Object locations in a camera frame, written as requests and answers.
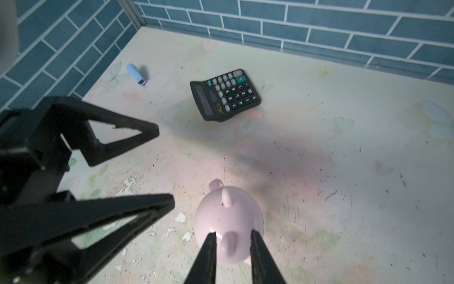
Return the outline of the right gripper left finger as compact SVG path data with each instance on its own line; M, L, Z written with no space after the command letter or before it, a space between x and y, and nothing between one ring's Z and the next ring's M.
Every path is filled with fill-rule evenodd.
M217 261L216 233L209 233L195 259L184 284L215 284Z

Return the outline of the pink bottle cap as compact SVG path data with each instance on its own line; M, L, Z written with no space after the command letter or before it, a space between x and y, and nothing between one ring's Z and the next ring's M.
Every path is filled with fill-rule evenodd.
M264 217L255 199L241 188L213 180L209 193L196 211L194 233L197 244L202 246L207 235L215 233L218 262L250 265L253 230L264 234Z

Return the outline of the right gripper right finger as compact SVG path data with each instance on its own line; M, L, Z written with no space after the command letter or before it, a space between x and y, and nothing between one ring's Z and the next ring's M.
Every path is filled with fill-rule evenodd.
M253 284L286 284L260 233L251 231L251 271Z

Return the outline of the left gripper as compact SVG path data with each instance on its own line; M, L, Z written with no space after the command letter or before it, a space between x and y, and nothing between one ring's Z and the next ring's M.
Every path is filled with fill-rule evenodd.
M69 97L1 112L1 283L86 284L175 208L170 194L52 202L70 150L96 166L157 138L157 124ZM84 249L72 239L124 218Z

